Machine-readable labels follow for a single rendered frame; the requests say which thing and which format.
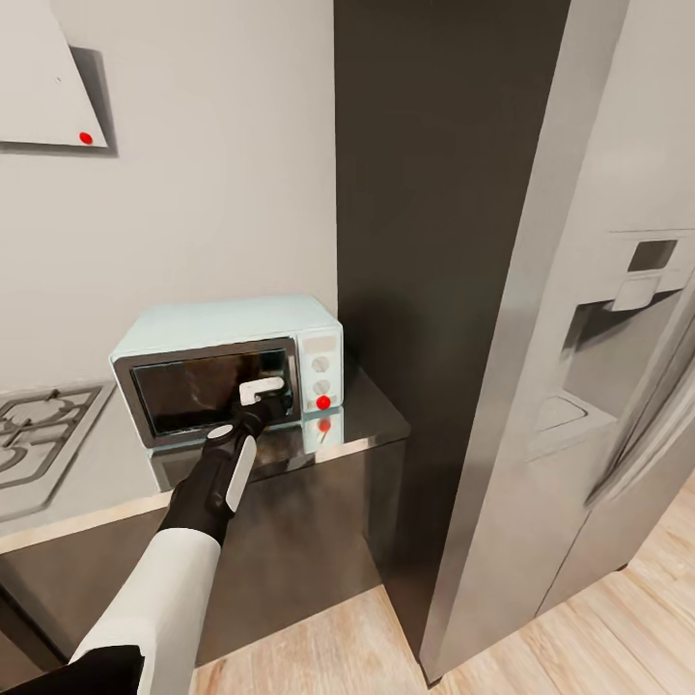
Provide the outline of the microwave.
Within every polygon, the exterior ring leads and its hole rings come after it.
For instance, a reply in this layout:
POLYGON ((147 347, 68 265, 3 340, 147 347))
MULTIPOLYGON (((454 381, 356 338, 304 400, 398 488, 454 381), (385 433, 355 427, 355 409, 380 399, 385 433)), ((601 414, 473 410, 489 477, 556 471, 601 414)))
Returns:
POLYGON ((153 308, 108 356, 144 447, 206 438, 240 403, 240 383, 282 377, 283 420, 344 400, 343 326, 310 293, 153 308))

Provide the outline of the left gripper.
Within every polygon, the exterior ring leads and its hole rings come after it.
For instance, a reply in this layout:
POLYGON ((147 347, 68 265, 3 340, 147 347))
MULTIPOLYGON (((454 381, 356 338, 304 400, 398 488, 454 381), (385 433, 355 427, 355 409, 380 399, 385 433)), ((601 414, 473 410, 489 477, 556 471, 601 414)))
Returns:
POLYGON ((255 415, 255 417, 259 417, 263 431, 269 422, 283 420, 287 412, 290 411, 291 406, 292 391, 288 391, 283 397, 280 395, 264 397, 254 404, 243 405, 242 403, 236 403, 231 410, 234 418, 237 415, 241 415, 241 413, 250 413, 255 415))

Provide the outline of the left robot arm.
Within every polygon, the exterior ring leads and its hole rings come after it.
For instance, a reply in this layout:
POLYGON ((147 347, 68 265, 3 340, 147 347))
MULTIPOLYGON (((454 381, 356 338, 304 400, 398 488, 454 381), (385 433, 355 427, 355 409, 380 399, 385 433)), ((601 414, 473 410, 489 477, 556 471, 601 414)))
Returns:
POLYGON ((188 695, 209 593, 256 457, 256 439, 283 420, 282 377, 240 383, 240 403, 208 433, 202 459, 171 495, 157 534, 70 665, 0 695, 188 695))

